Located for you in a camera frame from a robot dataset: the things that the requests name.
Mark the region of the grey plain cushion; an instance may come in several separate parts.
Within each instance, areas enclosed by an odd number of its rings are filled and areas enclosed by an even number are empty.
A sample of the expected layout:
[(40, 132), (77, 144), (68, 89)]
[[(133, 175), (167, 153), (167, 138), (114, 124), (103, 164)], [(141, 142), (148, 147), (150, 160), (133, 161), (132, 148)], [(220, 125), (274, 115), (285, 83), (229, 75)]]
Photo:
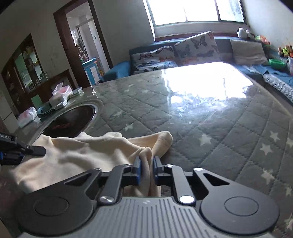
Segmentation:
[(230, 39), (233, 58), (238, 65), (268, 65), (262, 44), (255, 41)]

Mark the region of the pink tissue pack near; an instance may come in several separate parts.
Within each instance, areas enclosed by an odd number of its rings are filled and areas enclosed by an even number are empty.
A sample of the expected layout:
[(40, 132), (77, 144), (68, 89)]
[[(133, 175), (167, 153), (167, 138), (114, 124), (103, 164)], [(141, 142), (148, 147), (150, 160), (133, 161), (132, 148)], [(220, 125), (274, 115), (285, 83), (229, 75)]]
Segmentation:
[(17, 119), (17, 124), (20, 128), (25, 127), (27, 124), (35, 120), (37, 117), (37, 111), (34, 107), (30, 107), (21, 113)]

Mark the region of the stack of green booklets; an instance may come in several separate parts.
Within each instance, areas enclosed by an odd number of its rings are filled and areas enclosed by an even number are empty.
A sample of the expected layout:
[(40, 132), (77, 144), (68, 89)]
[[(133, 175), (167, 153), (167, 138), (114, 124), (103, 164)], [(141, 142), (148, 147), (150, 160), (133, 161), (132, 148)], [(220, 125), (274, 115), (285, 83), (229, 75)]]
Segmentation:
[(72, 91), (72, 93), (70, 93), (68, 95), (68, 99), (71, 99), (71, 98), (75, 98), (75, 97), (78, 97), (78, 96), (83, 96), (84, 95), (84, 91), (83, 89), (80, 87), (80, 88), (77, 88), (77, 89), (74, 89)]

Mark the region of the cream beige garment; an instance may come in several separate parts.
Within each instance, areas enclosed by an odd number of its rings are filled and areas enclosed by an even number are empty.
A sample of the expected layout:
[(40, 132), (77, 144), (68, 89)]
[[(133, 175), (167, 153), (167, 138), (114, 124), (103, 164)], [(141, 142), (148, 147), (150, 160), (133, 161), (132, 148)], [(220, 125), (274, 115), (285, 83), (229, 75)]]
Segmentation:
[(90, 169), (104, 172), (115, 166), (133, 164), (136, 157), (142, 162), (141, 182), (138, 186), (127, 186), (127, 196), (160, 196), (152, 176), (152, 158), (161, 158), (171, 147), (173, 136), (168, 131), (126, 139), (119, 132), (108, 132), (92, 137), (82, 132), (77, 137), (52, 138), (46, 135), (34, 142), (43, 146), (43, 157), (28, 156), (24, 162), (10, 171), (13, 180), (25, 192), (30, 193), (49, 185), (76, 176)]

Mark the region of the butterfly pillow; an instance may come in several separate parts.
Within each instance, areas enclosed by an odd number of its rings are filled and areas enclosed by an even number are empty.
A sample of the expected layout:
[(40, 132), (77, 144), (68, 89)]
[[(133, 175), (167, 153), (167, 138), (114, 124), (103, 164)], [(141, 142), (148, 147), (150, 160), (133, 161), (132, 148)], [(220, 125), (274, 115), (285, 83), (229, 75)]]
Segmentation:
[(183, 66), (222, 61), (212, 31), (186, 38), (174, 47)]
[(131, 55), (133, 74), (178, 67), (172, 46)]

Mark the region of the colourful toy pile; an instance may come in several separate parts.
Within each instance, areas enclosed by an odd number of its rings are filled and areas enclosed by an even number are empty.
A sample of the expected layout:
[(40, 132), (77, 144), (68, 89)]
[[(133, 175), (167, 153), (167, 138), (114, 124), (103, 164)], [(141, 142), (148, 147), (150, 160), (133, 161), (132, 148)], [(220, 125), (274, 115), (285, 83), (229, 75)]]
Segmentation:
[(269, 50), (276, 51), (279, 57), (289, 58), (292, 57), (292, 45), (282, 45), (277, 48), (273, 46), (269, 40), (263, 35), (256, 35), (255, 40), (262, 43), (265, 50), (268, 52)]

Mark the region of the right butterfly pillow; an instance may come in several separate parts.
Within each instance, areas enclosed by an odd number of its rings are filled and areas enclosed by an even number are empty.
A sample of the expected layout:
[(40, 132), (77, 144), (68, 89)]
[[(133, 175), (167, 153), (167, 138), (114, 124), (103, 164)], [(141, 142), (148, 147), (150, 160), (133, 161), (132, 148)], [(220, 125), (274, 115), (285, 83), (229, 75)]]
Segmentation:
[(174, 47), (183, 66), (222, 61), (212, 31), (186, 38)]

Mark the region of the pink tissue pack far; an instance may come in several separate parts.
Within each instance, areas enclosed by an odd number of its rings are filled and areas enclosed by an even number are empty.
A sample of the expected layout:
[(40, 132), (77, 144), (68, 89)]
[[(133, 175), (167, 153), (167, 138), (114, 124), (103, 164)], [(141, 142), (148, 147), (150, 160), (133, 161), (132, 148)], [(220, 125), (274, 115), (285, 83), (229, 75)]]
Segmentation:
[(72, 93), (72, 88), (70, 85), (63, 86), (63, 81), (61, 83), (58, 83), (55, 87), (55, 89), (52, 92), (53, 96), (56, 96), (57, 94), (62, 95), (70, 95)]

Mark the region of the white refrigerator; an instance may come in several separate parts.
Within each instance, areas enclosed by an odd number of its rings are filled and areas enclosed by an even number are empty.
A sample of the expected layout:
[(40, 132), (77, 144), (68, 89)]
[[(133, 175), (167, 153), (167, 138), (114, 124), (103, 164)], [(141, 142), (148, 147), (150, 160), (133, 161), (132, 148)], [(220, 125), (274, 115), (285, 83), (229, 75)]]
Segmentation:
[(3, 133), (13, 134), (18, 129), (17, 119), (2, 91), (0, 99), (0, 123), (1, 132)]

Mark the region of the dark wooden display cabinet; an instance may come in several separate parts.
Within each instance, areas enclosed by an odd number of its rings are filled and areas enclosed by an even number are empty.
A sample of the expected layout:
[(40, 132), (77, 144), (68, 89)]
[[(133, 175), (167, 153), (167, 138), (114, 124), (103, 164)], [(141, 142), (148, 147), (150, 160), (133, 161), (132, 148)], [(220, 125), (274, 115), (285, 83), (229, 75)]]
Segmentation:
[(76, 88), (68, 69), (55, 76), (49, 76), (43, 70), (30, 34), (16, 48), (1, 75), (12, 99), (15, 116), (30, 107), (37, 109), (49, 101), (53, 90), (61, 82), (64, 86)]

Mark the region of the round black induction cooktop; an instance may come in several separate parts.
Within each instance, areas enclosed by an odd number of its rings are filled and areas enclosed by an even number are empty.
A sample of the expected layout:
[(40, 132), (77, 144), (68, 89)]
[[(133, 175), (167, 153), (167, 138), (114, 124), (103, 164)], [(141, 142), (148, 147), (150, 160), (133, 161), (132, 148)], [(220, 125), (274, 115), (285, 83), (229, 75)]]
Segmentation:
[(54, 119), (42, 132), (52, 138), (78, 136), (92, 121), (96, 109), (85, 105), (71, 109)]

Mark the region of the white panda plush toy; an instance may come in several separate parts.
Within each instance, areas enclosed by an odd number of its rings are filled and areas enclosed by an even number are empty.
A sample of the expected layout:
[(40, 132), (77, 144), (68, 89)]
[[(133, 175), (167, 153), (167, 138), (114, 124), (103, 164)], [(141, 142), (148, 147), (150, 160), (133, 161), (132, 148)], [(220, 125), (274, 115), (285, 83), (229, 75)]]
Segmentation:
[(250, 39), (250, 30), (244, 30), (243, 28), (239, 28), (237, 30), (237, 36), (239, 39), (242, 39), (242, 40), (246, 40), (246, 39)]

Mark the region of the blue white small cabinet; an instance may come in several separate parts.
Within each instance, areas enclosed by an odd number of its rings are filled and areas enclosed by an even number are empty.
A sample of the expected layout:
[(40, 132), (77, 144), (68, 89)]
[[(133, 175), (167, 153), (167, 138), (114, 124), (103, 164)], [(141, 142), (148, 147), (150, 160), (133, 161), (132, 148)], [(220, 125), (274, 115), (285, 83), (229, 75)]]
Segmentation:
[(90, 85), (93, 86), (97, 84), (102, 76), (100, 75), (99, 69), (97, 67), (97, 60), (96, 58), (92, 58), (87, 62), (82, 63), (82, 66), (85, 70), (85, 74), (90, 82)]

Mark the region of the blue corner sofa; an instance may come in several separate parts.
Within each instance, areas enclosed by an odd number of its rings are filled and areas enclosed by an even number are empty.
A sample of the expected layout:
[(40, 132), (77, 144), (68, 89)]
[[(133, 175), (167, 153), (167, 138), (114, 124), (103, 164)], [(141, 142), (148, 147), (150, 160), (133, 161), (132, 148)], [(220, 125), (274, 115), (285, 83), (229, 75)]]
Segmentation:
[(130, 60), (121, 62), (106, 72), (101, 81), (111, 81), (171, 67), (225, 62), (268, 88), (279, 97), (292, 102), (292, 74), (289, 62), (282, 59), (268, 45), (258, 41), (210, 34), (152, 43), (129, 50)]

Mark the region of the green plastic toy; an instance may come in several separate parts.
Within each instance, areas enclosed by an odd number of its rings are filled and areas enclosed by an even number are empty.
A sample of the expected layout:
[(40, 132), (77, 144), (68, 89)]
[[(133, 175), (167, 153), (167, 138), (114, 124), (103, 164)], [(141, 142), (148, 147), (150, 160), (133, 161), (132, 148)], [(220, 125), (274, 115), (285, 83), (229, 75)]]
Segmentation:
[(286, 67), (286, 64), (280, 60), (277, 59), (269, 59), (269, 64), (271, 68), (278, 70), (278, 71), (283, 71)]

